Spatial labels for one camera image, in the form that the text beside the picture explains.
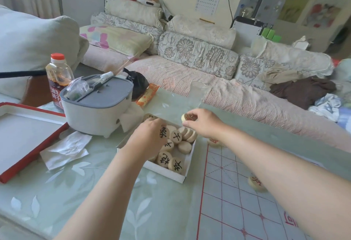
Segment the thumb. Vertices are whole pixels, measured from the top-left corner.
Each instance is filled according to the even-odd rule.
[[[196,121],[191,121],[191,120],[184,121],[183,126],[194,129],[194,127],[196,126]]]

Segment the gray lid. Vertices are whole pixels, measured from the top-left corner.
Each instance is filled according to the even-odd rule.
[[[100,75],[93,75],[82,78],[84,80],[89,80],[92,78],[97,78]],[[69,100],[64,97],[66,88],[64,88],[61,93],[61,100],[84,106],[89,108],[110,108],[117,104],[119,104],[122,100],[127,98],[130,92],[133,90],[133,83],[129,80],[118,78],[118,77],[111,77],[103,84],[97,83],[93,88],[93,91],[88,93],[85,96],[82,96],[78,100]]]

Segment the glass tabletop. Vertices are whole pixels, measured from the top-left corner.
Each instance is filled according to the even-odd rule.
[[[213,106],[202,104],[201,107],[213,111],[231,126],[278,148],[318,161],[329,171],[351,180],[349,153]],[[43,108],[55,111],[52,104]],[[181,115],[188,111],[187,98],[159,89],[144,111],[180,125]],[[53,238],[102,176],[125,135],[118,128],[108,139],[93,136],[86,146],[88,156],[53,171],[48,171],[41,159],[32,162],[7,184],[0,184],[0,216],[43,238]],[[121,239],[161,239],[167,235],[196,239],[206,150],[206,139],[199,137],[183,184],[147,169],[141,170],[129,201]]]

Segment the person's left hand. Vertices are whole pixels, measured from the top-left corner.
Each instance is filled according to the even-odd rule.
[[[156,156],[167,143],[167,137],[160,137],[161,127],[165,126],[166,123],[160,118],[148,118],[135,129],[125,147],[147,161]]]

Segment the red bottle cap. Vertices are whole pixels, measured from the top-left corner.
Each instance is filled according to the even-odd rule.
[[[51,58],[55,60],[64,60],[65,56],[62,53],[52,53]]]

